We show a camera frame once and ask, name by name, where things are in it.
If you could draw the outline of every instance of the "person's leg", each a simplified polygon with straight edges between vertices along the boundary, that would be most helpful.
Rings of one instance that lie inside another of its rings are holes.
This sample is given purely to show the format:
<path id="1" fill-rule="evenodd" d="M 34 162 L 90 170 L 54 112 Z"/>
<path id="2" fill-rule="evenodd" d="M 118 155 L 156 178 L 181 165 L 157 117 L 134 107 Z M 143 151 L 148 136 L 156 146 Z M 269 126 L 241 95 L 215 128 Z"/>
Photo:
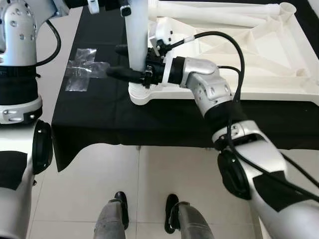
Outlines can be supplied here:
<path id="1" fill-rule="evenodd" d="M 95 224 L 93 239 L 125 239 L 129 226 L 128 206 L 123 192 L 117 192 L 102 209 Z"/>
<path id="2" fill-rule="evenodd" d="M 165 210 L 165 230 L 167 233 L 173 233 L 175 229 L 178 229 L 181 239 L 214 239 L 213 233 L 202 214 L 189 203 L 178 202 L 176 195 L 169 195 Z"/>

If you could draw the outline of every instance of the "white cylindrical pipe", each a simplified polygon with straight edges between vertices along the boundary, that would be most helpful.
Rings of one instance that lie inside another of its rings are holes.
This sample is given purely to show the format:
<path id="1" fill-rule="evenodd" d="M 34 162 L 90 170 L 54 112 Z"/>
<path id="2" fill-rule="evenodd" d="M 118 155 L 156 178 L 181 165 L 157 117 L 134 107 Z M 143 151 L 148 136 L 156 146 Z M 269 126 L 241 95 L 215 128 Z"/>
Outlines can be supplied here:
<path id="1" fill-rule="evenodd" d="M 130 67 L 145 70 L 148 51 L 148 1 L 129 0 L 132 14 L 125 17 Z"/>
<path id="2" fill-rule="evenodd" d="M 158 1 L 157 4 L 153 3 L 152 7 L 153 8 L 150 9 L 150 14 L 156 14 L 156 16 L 203 20 L 206 22 L 247 27 L 255 27 L 266 22 L 266 20 L 257 17 L 217 11 L 212 13 L 211 11 L 204 10 L 204 8 L 173 4 L 164 1 Z"/>
<path id="3" fill-rule="evenodd" d="M 297 12 L 296 7 L 288 2 L 282 2 L 280 4 L 280 8 L 280 16 L 283 21 L 287 21 L 292 15 Z"/>
<path id="4" fill-rule="evenodd" d="M 234 6 L 234 7 L 199 7 L 208 12 L 227 12 L 236 14 L 253 14 L 253 15 L 279 15 L 279 4 L 266 4 L 263 6 Z"/>

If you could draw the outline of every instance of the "table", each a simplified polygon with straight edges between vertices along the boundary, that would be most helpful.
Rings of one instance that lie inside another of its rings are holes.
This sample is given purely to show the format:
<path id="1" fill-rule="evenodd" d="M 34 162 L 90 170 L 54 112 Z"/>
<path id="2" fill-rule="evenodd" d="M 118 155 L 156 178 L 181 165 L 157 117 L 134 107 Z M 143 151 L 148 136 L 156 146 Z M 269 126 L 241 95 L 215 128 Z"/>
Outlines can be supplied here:
<path id="1" fill-rule="evenodd" d="M 281 0 L 239 0 L 242 3 L 279 3 Z M 319 56 L 319 19 L 307 0 L 290 0 L 297 19 Z M 119 10 L 91 15 L 83 8 L 69 59 L 78 48 L 96 48 L 95 61 L 128 66 L 114 52 L 125 43 L 125 24 Z M 52 119 L 58 171 L 94 143 L 213 147 L 211 134 L 193 100 L 152 100 L 134 105 L 128 83 L 91 79 L 86 92 L 67 92 L 64 77 Z M 319 149 L 319 107 L 310 102 L 243 101 L 247 116 L 278 148 Z"/>

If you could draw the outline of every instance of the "black shoe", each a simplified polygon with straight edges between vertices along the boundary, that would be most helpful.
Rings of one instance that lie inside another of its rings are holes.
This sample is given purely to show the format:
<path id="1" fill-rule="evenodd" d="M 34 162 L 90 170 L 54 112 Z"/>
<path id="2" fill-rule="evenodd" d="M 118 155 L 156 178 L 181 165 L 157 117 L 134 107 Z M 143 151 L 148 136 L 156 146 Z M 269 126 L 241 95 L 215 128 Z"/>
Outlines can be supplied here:
<path id="1" fill-rule="evenodd" d="M 117 192 L 114 198 L 121 201 L 122 223 L 124 225 L 124 229 L 126 230 L 129 227 L 129 222 L 130 222 L 129 212 L 128 212 L 128 200 L 126 199 L 126 195 L 124 192 Z"/>
<path id="2" fill-rule="evenodd" d="M 166 200 L 165 224 L 164 224 L 165 231 L 168 234 L 172 234 L 175 232 L 175 228 L 173 228 L 170 224 L 170 214 L 171 214 L 172 208 L 174 207 L 176 203 L 178 203 L 178 197 L 175 194 L 170 194 Z"/>

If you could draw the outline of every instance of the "floor grout line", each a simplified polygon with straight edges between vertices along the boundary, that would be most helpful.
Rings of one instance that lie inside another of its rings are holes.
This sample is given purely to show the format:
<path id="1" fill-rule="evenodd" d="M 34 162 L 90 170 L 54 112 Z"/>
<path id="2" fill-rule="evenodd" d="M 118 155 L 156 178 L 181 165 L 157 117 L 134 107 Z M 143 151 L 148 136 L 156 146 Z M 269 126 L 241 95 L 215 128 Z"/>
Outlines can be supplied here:
<path id="1" fill-rule="evenodd" d="M 161 223 L 152 223 L 152 222 L 138 222 L 136 224 L 160 224 L 164 226 L 164 222 Z M 258 226 L 259 224 L 253 224 L 253 223 L 208 223 L 208 225 L 232 225 L 232 226 Z"/>
<path id="2" fill-rule="evenodd" d="M 96 223 L 96 221 L 65 221 L 65 220 L 33 220 L 34 222 L 48 223 Z"/>
<path id="3" fill-rule="evenodd" d="M 139 149 L 138 156 L 138 184 L 137 184 L 137 193 L 136 193 L 136 225 L 135 225 L 135 239 L 138 238 L 138 213 L 139 213 L 139 184 L 140 184 L 140 157 L 141 157 L 141 149 Z"/>
<path id="4" fill-rule="evenodd" d="M 45 178 L 45 175 L 46 175 L 46 170 L 43 172 L 43 179 L 42 179 L 42 182 L 41 182 L 41 185 L 40 185 L 39 195 L 38 195 L 38 198 L 37 198 L 37 200 L 36 200 L 35 209 L 34 209 L 34 213 L 33 213 L 32 220 L 31 220 L 30 233 L 29 233 L 29 237 L 28 237 L 28 239 L 30 239 L 30 238 L 31 238 L 33 222 L 34 222 L 34 218 L 35 218 L 36 210 L 37 210 L 37 208 L 38 208 L 38 203 L 39 203 L 39 200 L 40 200 L 40 195 L 41 195 L 42 187 L 43 187 L 43 184 L 44 184 L 44 178 Z"/>

